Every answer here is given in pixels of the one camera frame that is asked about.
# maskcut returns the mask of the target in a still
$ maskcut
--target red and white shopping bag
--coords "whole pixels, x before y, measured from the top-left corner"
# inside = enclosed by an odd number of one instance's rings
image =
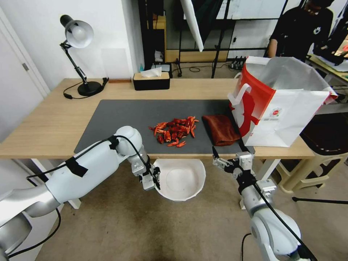
[[[292,57],[249,56],[231,109],[246,146],[290,147],[322,104],[337,97],[309,65]]]

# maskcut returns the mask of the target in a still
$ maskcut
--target plastic stool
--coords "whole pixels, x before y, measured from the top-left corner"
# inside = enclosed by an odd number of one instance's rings
[[[283,190],[284,183],[304,164],[304,161],[299,161],[292,171],[289,171],[280,161],[276,166],[276,170],[281,176],[281,181],[278,183],[278,186]]]
[[[301,133],[315,157],[301,160],[291,172],[280,163],[277,166],[282,177],[279,187],[284,192],[322,187],[348,158],[347,129],[347,113],[315,115]]]
[[[323,156],[313,152],[313,159],[303,159],[290,173],[284,166],[277,167],[278,172],[282,176],[282,181],[279,187],[284,192],[293,192],[303,187],[318,186],[323,187],[325,181],[333,175],[337,168],[340,167],[348,158],[348,153]]]

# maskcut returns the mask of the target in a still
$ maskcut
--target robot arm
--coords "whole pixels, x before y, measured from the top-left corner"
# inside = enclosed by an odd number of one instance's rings
[[[0,261],[6,260],[32,229],[23,213],[33,218],[44,216],[60,204],[86,195],[113,174],[124,160],[129,161],[132,173],[139,177],[145,190],[160,188],[160,170],[150,164],[139,131],[124,126],[108,140],[96,142],[62,163],[64,166],[55,170],[45,184],[3,195],[0,198]]]
[[[277,186],[270,179],[256,181],[251,173],[253,155],[249,152],[237,153],[237,157],[225,160],[219,157],[213,147],[213,165],[231,173],[239,184],[245,208],[251,217],[250,228],[256,239],[263,260],[277,261],[277,256],[288,256],[289,260],[309,260],[300,257],[302,246],[291,232],[281,223],[266,204],[272,204],[272,196]],[[280,210],[275,210],[280,218],[300,238],[296,222]]]

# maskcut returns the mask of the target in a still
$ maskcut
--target brown towel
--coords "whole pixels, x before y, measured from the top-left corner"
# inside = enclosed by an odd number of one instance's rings
[[[214,146],[232,145],[236,140],[240,139],[236,134],[230,119],[225,115],[208,115],[202,119],[208,123]]]

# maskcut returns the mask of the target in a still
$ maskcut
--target black tissue box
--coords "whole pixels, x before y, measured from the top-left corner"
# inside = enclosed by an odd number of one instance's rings
[[[133,84],[136,91],[167,90],[170,84],[169,73],[162,72],[162,75],[157,77],[142,77],[140,73],[135,73]]]

